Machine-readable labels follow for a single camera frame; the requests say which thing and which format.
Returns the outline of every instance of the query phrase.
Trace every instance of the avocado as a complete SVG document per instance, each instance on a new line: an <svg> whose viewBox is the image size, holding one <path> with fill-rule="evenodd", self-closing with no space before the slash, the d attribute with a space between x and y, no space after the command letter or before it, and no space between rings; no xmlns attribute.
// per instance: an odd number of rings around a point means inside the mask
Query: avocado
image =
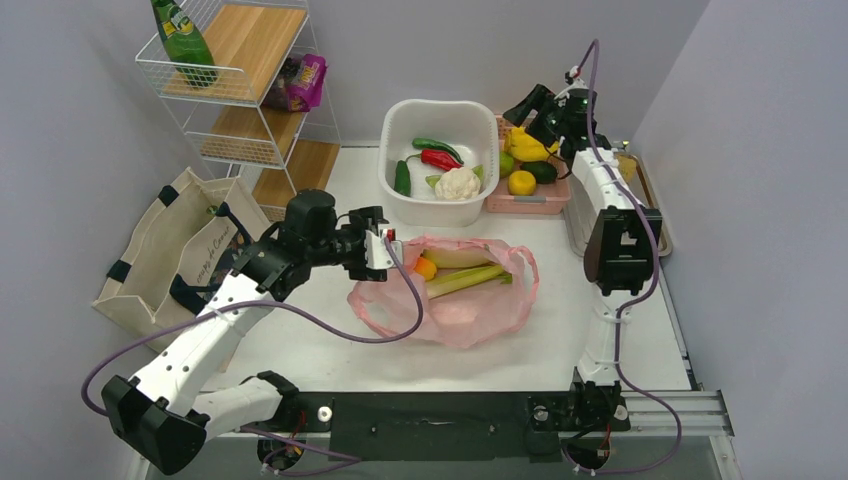
<svg viewBox="0 0 848 480"><path fill-rule="evenodd" d="M559 174L556 167L548 162L522 163L521 169L530 172L536 178L536 183L540 185L556 182L556 177Z"/></svg>

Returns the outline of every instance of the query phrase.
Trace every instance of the pink plastic basket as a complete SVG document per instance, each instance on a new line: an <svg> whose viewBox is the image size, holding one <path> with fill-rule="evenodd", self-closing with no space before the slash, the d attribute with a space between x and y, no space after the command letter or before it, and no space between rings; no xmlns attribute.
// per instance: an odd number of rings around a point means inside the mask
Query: pink plastic basket
<svg viewBox="0 0 848 480"><path fill-rule="evenodd" d="M512 126L500 115L498 121L498 138L503 142L504 134ZM557 167L559 176L567 171L561 161L551 158L552 165ZM507 179L502 178L495 187L495 191L486 197L486 210L493 213L532 213L537 215L556 215L562 211L565 204L571 199L571 188L568 180L557 180L548 185L539 185L533 195L514 196L509 194Z"/></svg>

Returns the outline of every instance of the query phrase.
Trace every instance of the cable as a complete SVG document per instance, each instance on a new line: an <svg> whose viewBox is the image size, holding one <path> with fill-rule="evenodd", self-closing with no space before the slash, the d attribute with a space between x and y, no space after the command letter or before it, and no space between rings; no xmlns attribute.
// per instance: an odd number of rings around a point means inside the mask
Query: cable
<svg viewBox="0 0 848 480"><path fill-rule="evenodd" d="M594 51L594 55L592 57L592 73L589 76L589 95L588 95L588 108L586 110L586 126L587 126L587 129L588 129L587 131L588 131L588 136L589 136L589 144L592 146L592 152L594 152L595 157L598 159L598 162L600 162L600 164L603 165L604 169L609 174L609 176L614 179L615 178L615 172L613 171L613 169L609 165L604 163L604 159L603 159L603 157L601 157L601 152L598 151L597 142L595 142L595 132L592 130L592 118L594 118L594 116L595 116L595 104L594 104L593 94L595 92L595 76L598 73L598 51L599 50L600 50L600 47L598 45L598 39L596 38L596 39L592 40L592 44L589 45L589 49L586 50L586 55L583 56L583 60L580 62L580 65L577 68L578 68L578 71L582 71L583 65L586 63L586 60L589 58L589 54ZM619 322L617 322L615 324L615 356L614 356L615 370L618 373L619 378L621 378L621 381L624 382L625 385L630 387L631 390L633 390L634 392L636 392L636 393L638 393L638 394L640 394L640 395L642 395L646 398L650 398L651 400L659 403L666 410L668 410L669 413L671 413L671 416L674 417L674 423L677 424L677 437L675 438L674 445L671 447L671 450L669 450L668 453L666 453L664 456L660 457L658 460L656 460L652 463L649 463L647 465L641 466L641 467L594 471L594 470L589 470L589 469L583 468L580 465L578 465L579 470L581 470L583 472L597 474L597 475L617 475L617 474L625 474L625 473L640 473L640 472L645 472L645 471L651 470L651 469L656 468L656 467L664 464L665 462L669 461L671 459L671 457L673 457L677 453L677 451L680 449L680 443L683 441L683 424L680 421L680 415L677 414L677 412L674 410L674 408L672 408L672 406L669 405L665 400L663 400L663 399L657 397L656 395L653 395L650 392L647 392L647 391L637 387L636 385L634 385L633 382L631 382L630 380L627 379L627 377L624 375L624 372L621 370L621 322L620 322L621 317L624 314L625 309L630 308L633 305L637 305L639 303L644 302L657 289L657 285L659 284L659 281L660 281L660 257L659 257L659 249L657 248L657 241L651 233L651 225L648 223L648 219L645 217L645 213L642 211L642 208L639 206L639 201L636 200L636 197L634 197L632 193L630 193L630 190L628 190L627 188L622 186L617 180L614 181L613 183L615 183L615 186L616 186L616 188L618 188L618 191L621 192L622 195L627 197L627 200L629 200L630 203L633 204L633 209L636 210L636 215L639 217L639 221L642 223L642 227L645 229L645 232L647 233L648 242L651 245L651 260L652 260L653 269L654 269L653 275L651 275L651 284L648 286L648 290L645 291L645 293L643 293L639 297L636 297L633 300L629 300L627 302L624 302L620 307L618 307L618 310L616 310L616 312L615 312L615 318L617 320L619 320ZM571 459L571 457L568 455L568 452L565 449L563 449L563 453L565 454L565 457L568 458L569 461L576 463L576 462L574 462L574 460Z"/></svg>
<svg viewBox="0 0 848 480"><path fill-rule="evenodd" d="M395 264L395 268L397 268L398 271L400 272L400 275L403 277L404 282L406 282L406 285L409 287L410 292L412 292L412 296L415 298L415 304L418 306L418 318L415 320L415 324L412 325L412 327L409 330L407 330L403 333L399 333L397 335L391 336L391 337L383 337L383 338L359 337L359 336L356 336L356 335L351 335L349 333L342 332L341 330L327 324L326 322L315 317L314 315L312 315L308 312L305 312L305 311L303 311L303 310L301 310L301 309L299 309L299 308L297 308L293 305L289 305L287 303L275 302L273 300L251 300L251 301L247 301L247 302L231 303L229 305L225 305L223 307L220 307L219 309L217 309L215 311L204 313L203 315L199 315L199 316L197 316L197 317L195 317L195 318L193 318L193 319L191 319L187 322L183 322L183 323L180 323L178 325L174 325L173 327L168 327L168 328L162 329L162 330L160 330L156 333L153 333L151 335L148 335L146 337L139 338L138 340L130 343L129 345L121 348L120 350L116 351L115 353L112 353L111 355L109 355L108 357L103 359L100 363L98 363L88 373L88 375L86 375L85 380L83 380L83 382L82 382L82 387L80 389L80 395L82 396L83 403L89 409L91 409L94 413L97 413L97 414L105 417L106 416L106 410L103 407L94 403L94 401L91 399L91 396L89 395L88 390L91 386L91 382L94 380L94 377L98 373L100 373L100 371L103 370L103 368L105 368L106 365L109 365L116 358L118 358L121 355L129 352L130 350L132 350L136 347L139 347L141 345L144 345L145 343L147 343L151 340L155 340L159 337L164 337L165 335L170 335L174 332L179 332L180 330L183 330L183 329L186 329L186 328L189 328L189 327L193 327L195 325L199 325L199 324L201 324L201 323L203 323L207 320L211 320L212 318L215 318L217 315L219 315L221 313L226 313L226 312L229 312L230 310L237 310L239 308L246 308L246 307L282 308L283 310L288 310L292 313L300 315L301 317L309 320L310 322L314 323L315 325L318 325L319 327L323 328L324 330L327 330L328 332L330 332L334 335L337 335L341 338L344 338L345 340L350 340L351 342L367 343L367 344L374 345L374 344L391 343L391 342L396 342L398 340L403 340L404 338L415 333L415 331L418 330L418 327L421 326L421 322L424 320L424 304L421 301L421 295L418 293L418 290L415 289L415 284L412 283L412 279L409 278L409 274L406 273L406 270L404 270L404 268L403 268L403 264L401 263L400 259L398 259L397 255L395 254L394 249L392 248L392 245L391 245L391 241L388 238L385 238L383 240L383 243L386 245L386 249L389 252L389 256L392 258L392 261Z"/></svg>
<svg viewBox="0 0 848 480"><path fill-rule="evenodd" d="M309 445L308 443L298 442L297 440L292 440L290 438L286 438L271 432L265 432L263 430L258 430L253 427L241 427L241 431L244 433L252 433L254 435L259 435L260 437L270 438L271 440L276 440L278 442L282 442L286 445L291 445L293 447L299 447L304 450L308 450L314 453L320 453L321 455L326 455L328 457L336 457L341 458L343 460L347 460L346 462L340 463L338 465L330 465L328 467L319 468L317 470L312 470L309 472L286 472L284 470L280 470L275 472L276 474L283 477L311 477L313 475L321 475L322 473L332 472L333 470L338 470L340 468L349 467L351 465L356 465L361 462L362 459L359 457L354 457L352 455L347 455L345 453L334 452L332 450L327 450L325 448L316 447L315 445ZM265 468L266 465L270 465L270 461L273 459L274 455L285 450L285 447L274 450L265 456L262 460L262 467Z"/></svg>

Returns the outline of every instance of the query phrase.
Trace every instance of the pepper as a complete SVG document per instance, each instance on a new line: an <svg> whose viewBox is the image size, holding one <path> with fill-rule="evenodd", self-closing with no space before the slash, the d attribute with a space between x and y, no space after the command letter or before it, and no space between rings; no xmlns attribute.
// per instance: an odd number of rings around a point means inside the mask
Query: pepper
<svg viewBox="0 0 848 480"><path fill-rule="evenodd" d="M409 165L400 160L395 167L395 191L408 197L412 194L412 181L409 179Z"/></svg>
<svg viewBox="0 0 848 480"><path fill-rule="evenodd" d="M412 140L412 146L415 148L431 149L431 150L441 150L443 152L448 152L459 162L460 165L465 165L465 162L462 161L462 158L459 157L459 152L453 149L450 145L444 142L440 142L438 140L431 140L429 138L418 137Z"/></svg>
<svg viewBox="0 0 848 480"><path fill-rule="evenodd" d="M440 150L422 150L419 154L410 155L406 157L407 160L409 160L410 158L420 158L421 163L432 165L434 167L439 167L445 171L453 170L454 168L459 168L462 166L448 152L442 152Z"/></svg>

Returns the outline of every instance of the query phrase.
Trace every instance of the gray wall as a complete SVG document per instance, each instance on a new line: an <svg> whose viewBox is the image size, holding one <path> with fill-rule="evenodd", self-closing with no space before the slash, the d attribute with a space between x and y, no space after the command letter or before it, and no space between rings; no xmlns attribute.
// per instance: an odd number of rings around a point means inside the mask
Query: gray wall
<svg viewBox="0 0 848 480"><path fill-rule="evenodd" d="M144 0L0 4L4 479L123 478L128 449L79 385L130 337L90 302L159 188L209 173L133 63L154 31Z"/></svg>
<svg viewBox="0 0 848 480"><path fill-rule="evenodd" d="M712 0L639 127L745 478L845 478L848 2Z"/></svg>
<svg viewBox="0 0 848 480"><path fill-rule="evenodd" d="M311 0L345 142L375 142L400 100L475 100L502 112L603 40L598 116L629 139L708 0Z"/></svg>

